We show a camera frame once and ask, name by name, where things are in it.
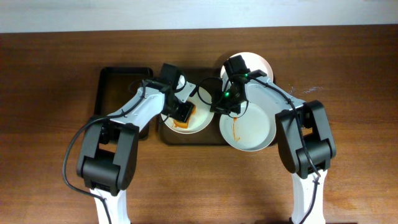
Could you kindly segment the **green and orange sponge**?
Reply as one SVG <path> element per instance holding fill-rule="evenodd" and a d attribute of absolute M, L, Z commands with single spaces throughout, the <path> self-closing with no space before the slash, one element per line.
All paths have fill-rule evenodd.
<path fill-rule="evenodd" d="M 196 106 L 193 106 L 191 115 L 194 115 L 195 113 L 196 113 Z M 187 129 L 187 128 L 188 128 L 188 125 L 189 125 L 189 120 L 190 120 L 190 119 L 188 119 L 186 122 L 180 122 L 180 121 L 177 121 L 176 119 L 174 119 L 174 120 L 173 120 L 174 127 L 175 127 L 175 128 Z"/>

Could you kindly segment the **white plate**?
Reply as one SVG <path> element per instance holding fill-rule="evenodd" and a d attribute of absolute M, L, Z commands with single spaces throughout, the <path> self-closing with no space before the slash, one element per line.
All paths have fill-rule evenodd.
<path fill-rule="evenodd" d="M 180 134 L 194 134 L 205 129 L 213 119 L 214 112 L 210 111 L 210 106 L 202 102 L 197 93 L 197 86 L 191 93 L 187 101 L 193 103 L 196 106 L 196 113 L 189 117 L 189 125 L 187 129 L 175 128 L 173 118 L 167 118 L 166 115 L 161 114 L 159 121 L 165 121 L 166 127 L 172 131 Z"/>
<path fill-rule="evenodd" d="M 266 79 L 258 77 L 257 79 L 260 79 L 262 82 L 272 82 L 272 83 L 274 82 L 274 74 L 272 68 L 266 59 L 252 52 L 236 53 L 230 56 L 229 59 L 237 56 L 242 56 L 242 59 L 244 60 L 246 67 L 250 69 L 251 72 L 255 70 L 261 70 L 267 75 L 268 78 Z"/>
<path fill-rule="evenodd" d="M 223 139 L 233 148 L 255 152 L 272 144 L 276 136 L 272 111 L 254 103 L 242 103 L 241 112 L 221 115 L 219 121 Z"/>

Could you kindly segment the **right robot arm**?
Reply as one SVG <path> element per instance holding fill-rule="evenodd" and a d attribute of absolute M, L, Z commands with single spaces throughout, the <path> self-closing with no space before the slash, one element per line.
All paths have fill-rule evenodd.
<path fill-rule="evenodd" d="M 210 110 L 220 114 L 223 139 L 247 152 L 275 142 L 292 175 L 294 209 L 289 221 L 325 223 L 323 186 L 336 146 L 323 104 L 298 99 L 278 87 L 268 62 L 249 52 L 227 59 L 220 79 Z"/>

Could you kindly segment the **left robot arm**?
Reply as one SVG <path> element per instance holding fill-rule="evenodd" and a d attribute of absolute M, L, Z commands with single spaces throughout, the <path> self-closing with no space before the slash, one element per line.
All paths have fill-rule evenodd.
<path fill-rule="evenodd" d="M 163 64 L 159 77 L 142 80 L 124 106 L 79 130 L 84 137 L 76 173 L 95 199 L 100 223 L 130 222 L 126 189 L 136 169 L 139 133 L 158 114 L 186 123 L 194 108 L 187 99 L 195 88 L 181 69 Z"/>

